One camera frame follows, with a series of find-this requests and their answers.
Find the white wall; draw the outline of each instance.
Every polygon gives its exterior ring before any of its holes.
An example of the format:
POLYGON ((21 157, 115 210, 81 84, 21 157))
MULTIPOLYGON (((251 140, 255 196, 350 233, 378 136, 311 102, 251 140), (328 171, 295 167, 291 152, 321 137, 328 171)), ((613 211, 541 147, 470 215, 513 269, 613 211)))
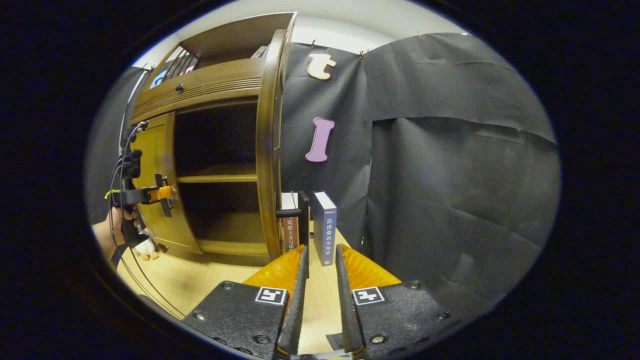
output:
POLYGON ((418 32, 466 32, 437 13, 406 0, 237 0, 179 29, 133 66, 157 65, 177 42, 216 26, 265 13, 291 11, 298 12, 293 42, 310 44, 315 39, 317 45, 356 54, 418 32))

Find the orange clamp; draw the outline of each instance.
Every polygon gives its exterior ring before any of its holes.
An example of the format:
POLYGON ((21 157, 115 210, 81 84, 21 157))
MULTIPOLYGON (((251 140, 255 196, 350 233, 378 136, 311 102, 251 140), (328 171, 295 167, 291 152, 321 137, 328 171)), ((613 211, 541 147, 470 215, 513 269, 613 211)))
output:
POLYGON ((165 199, 172 194, 171 186, 163 186, 161 188, 150 190, 149 195, 151 196, 151 201, 158 201, 161 199, 165 199))

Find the cabinet drawer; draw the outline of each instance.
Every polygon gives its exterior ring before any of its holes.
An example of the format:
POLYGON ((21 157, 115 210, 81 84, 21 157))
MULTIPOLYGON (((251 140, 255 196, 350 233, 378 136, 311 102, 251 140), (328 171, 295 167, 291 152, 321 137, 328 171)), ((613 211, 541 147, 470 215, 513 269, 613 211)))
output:
POLYGON ((265 59, 242 59, 197 69, 140 94, 131 124, 203 102, 258 96, 265 59), (183 90, 176 90, 182 84, 183 90))

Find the cabinet door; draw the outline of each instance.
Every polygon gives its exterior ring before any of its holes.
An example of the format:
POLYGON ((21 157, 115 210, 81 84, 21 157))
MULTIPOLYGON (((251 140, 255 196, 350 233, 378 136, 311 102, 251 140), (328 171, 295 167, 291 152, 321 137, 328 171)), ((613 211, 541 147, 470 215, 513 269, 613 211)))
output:
POLYGON ((273 35, 266 64, 256 118, 256 173, 260 217, 264 240, 273 260, 282 254, 280 229, 276 209, 280 208, 280 108, 282 106, 282 56, 287 42, 287 31, 276 30, 273 35))
POLYGON ((178 182, 175 177, 173 155, 173 128, 175 113, 154 117, 149 120, 147 130, 138 133, 132 149, 142 150, 140 177, 133 180, 136 188, 156 186, 156 174, 166 177, 166 183, 173 190, 171 217, 164 214, 162 205, 138 204, 138 211, 147 231, 155 241, 176 249, 201 254, 200 247, 191 232, 184 215, 178 182))

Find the wooden floor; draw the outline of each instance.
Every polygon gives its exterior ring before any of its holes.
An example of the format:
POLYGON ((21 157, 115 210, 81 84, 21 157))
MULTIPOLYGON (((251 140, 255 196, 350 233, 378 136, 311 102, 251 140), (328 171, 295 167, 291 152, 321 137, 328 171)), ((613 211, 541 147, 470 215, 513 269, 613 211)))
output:
MULTIPOLYGON (((309 225, 309 229, 313 229, 313 223, 309 225)), ((339 231, 336 231, 335 241, 336 245, 343 243, 348 246, 339 231)), ((309 279, 305 291, 299 354, 332 351, 326 335, 342 332, 335 265, 321 266, 316 247, 310 243, 309 279)), ((122 260, 117 271, 124 282, 135 293, 150 297, 180 320, 221 281, 243 282, 260 270, 266 262, 264 257, 256 257, 251 258, 253 266, 237 265, 238 256, 212 253, 197 255, 178 249, 169 249, 165 254, 160 253, 156 260, 144 261, 138 258, 140 267, 164 296, 163 299, 141 274, 131 251, 126 251, 122 260), (135 280, 129 275, 127 267, 135 280), (141 289, 136 280, 146 291, 141 289)))

